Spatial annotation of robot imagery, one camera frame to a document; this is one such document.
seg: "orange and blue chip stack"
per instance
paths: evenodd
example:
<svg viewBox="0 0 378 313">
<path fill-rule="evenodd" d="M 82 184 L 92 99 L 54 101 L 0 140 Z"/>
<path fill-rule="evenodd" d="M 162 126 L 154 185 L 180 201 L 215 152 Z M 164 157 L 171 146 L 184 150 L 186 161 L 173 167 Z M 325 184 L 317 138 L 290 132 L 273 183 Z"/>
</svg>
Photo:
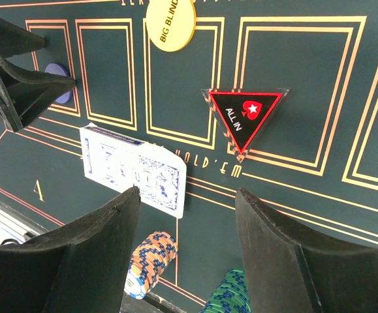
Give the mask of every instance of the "orange and blue chip stack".
<svg viewBox="0 0 378 313">
<path fill-rule="evenodd" d="M 245 272 L 231 269 L 199 313 L 251 313 Z"/>
<path fill-rule="evenodd" d="M 132 253 L 125 293 L 135 299 L 144 298 L 177 252 L 176 241 L 165 231 L 155 231 L 148 236 Z"/>
</svg>

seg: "yellow disc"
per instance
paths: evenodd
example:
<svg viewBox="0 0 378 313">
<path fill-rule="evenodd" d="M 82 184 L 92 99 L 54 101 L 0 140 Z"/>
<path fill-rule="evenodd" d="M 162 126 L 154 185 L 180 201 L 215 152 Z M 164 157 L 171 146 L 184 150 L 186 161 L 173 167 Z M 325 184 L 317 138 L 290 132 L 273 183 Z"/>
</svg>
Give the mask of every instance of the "yellow disc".
<svg viewBox="0 0 378 313">
<path fill-rule="evenodd" d="M 150 0 L 146 25 L 151 41 L 159 49 L 178 51 L 195 33 L 195 6 L 192 0 Z"/>
</svg>

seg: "poker table mat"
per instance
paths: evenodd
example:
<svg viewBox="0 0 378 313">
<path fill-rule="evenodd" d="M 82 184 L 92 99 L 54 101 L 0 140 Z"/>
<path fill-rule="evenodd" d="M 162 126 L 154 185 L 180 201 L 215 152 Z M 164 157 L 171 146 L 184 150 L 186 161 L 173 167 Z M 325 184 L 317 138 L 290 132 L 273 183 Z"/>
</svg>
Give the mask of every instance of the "poker table mat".
<svg viewBox="0 0 378 313">
<path fill-rule="evenodd" d="M 154 292 L 188 312 L 242 267 L 241 186 L 311 228 L 377 247 L 378 1 L 196 0 L 193 39 L 174 53 L 149 42 L 147 5 L 0 0 L 0 17 L 48 41 L 10 61 L 60 63 L 77 79 L 73 99 L 27 129 L 0 125 L 0 200 L 52 230 L 113 198 L 84 177 L 78 128 L 93 122 L 187 163 L 184 217 L 143 204 L 134 244 L 155 230 L 176 238 L 178 259 Z M 241 164 L 200 92 L 211 87 L 291 88 Z"/>
</svg>

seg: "black triangle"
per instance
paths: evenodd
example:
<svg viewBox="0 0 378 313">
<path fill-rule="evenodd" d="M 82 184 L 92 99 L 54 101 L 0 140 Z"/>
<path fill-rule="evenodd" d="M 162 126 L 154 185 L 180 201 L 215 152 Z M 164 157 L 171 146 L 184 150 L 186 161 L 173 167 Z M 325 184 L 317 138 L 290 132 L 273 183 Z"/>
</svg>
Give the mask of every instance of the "black triangle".
<svg viewBox="0 0 378 313">
<path fill-rule="evenodd" d="M 239 153 L 243 153 L 248 148 L 264 122 L 281 102 L 283 95 L 283 93 L 209 92 L 209 97 Z"/>
</svg>

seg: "red spade symbol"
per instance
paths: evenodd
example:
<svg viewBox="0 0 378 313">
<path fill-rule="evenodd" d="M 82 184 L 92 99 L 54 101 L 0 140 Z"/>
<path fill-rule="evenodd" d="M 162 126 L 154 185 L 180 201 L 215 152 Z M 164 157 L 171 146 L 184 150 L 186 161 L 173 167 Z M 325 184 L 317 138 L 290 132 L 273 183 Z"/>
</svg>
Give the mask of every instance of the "red spade symbol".
<svg viewBox="0 0 378 313">
<path fill-rule="evenodd" d="M 256 119 L 257 116 L 259 116 L 259 113 L 261 111 L 262 104 L 260 102 L 255 101 L 245 101 L 242 105 L 242 108 L 245 110 L 242 112 L 242 115 L 247 117 L 249 119 Z"/>
</svg>

